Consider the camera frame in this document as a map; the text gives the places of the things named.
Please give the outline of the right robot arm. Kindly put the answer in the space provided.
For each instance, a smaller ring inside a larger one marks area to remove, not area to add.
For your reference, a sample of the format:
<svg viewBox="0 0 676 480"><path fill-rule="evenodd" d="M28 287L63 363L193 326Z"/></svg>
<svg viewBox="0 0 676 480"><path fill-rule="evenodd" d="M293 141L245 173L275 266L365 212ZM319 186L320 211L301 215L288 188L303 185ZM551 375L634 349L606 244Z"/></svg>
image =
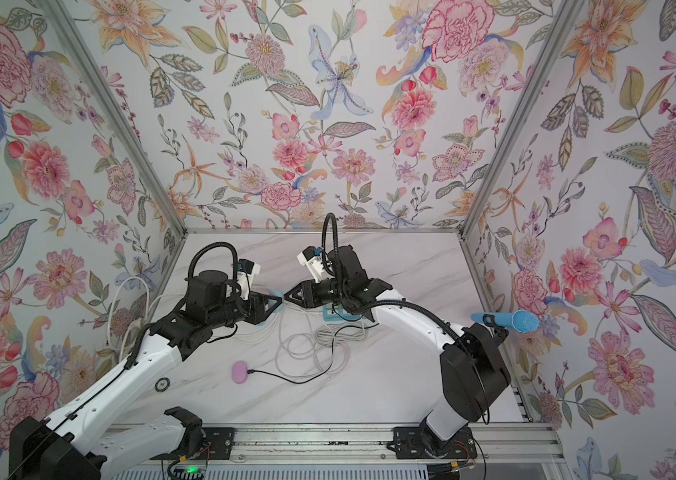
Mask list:
<svg viewBox="0 0 676 480"><path fill-rule="evenodd" d="M473 440L468 426L489 423L490 408L512 385L499 350L508 330L490 319L486 326L451 324L403 296L390 283L372 278L352 246L330 252L310 246L297 256L311 274L285 293L285 299L305 309L338 305L348 314L371 320L431 348L439 358L442 396L420 425L410 454L443 458L465 454Z"/></svg>

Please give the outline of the pink earbud case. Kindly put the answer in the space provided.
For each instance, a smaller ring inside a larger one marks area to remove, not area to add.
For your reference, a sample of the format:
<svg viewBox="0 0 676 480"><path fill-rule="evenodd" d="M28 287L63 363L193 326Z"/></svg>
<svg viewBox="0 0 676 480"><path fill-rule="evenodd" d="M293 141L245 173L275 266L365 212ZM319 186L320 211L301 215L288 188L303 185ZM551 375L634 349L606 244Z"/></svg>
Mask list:
<svg viewBox="0 0 676 480"><path fill-rule="evenodd" d="M250 369L245 361L237 361L231 369L232 380L235 384L243 384L250 375Z"/></svg>

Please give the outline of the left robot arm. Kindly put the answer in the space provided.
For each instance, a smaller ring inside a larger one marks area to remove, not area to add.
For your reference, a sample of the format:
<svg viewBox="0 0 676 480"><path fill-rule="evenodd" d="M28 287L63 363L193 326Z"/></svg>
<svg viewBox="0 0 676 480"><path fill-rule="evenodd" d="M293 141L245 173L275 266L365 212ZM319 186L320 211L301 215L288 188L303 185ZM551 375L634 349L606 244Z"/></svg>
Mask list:
<svg viewBox="0 0 676 480"><path fill-rule="evenodd" d="M154 457L188 460L204 453L212 442L202 419L180 406L140 427L106 433L144 392L210 344L215 330L263 323L282 305L281 297L255 292L251 284L216 270L188 278L185 295L141 330L124 361L44 419L28 417L12 429L9 478L104 479Z"/></svg>

